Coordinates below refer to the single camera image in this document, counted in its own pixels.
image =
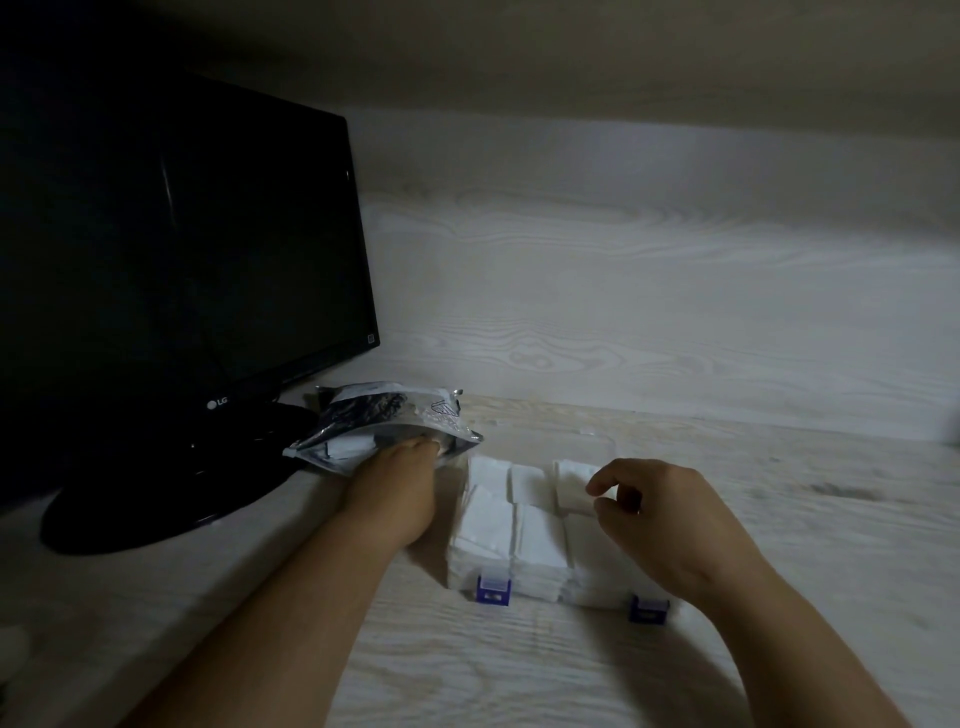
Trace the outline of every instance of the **monitor base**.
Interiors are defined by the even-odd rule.
[[[169,440],[76,473],[43,514],[40,540],[57,553],[112,553],[216,521],[304,466],[282,451],[317,420],[276,402],[211,413]]]

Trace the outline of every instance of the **monitor screen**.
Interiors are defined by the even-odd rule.
[[[342,117],[181,73],[0,64],[14,461],[128,447],[378,344]]]

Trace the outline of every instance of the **resealable plastic pouch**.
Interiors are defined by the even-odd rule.
[[[460,394],[391,381],[318,388],[320,422],[283,454],[350,475],[378,450],[423,435],[440,444],[439,468],[483,442],[460,419]]]

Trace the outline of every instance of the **desk surface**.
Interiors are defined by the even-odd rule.
[[[960,724],[960,453],[780,427],[465,398],[484,452],[537,464],[647,456],[696,467],[917,726]],[[391,565],[330,725],[744,725],[730,655],[681,605],[668,628],[444,587],[454,469],[427,535]],[[0,519],[0,621],[32,661],[5,728],[115,723],[335,506],[301,472],[206,528],[127,553],[61,557],[36,540],[46,501]]]

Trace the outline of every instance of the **wood grain panel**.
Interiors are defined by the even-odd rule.
[[[955,437],[960,144],[346,113],[383,346],[328,381]]]

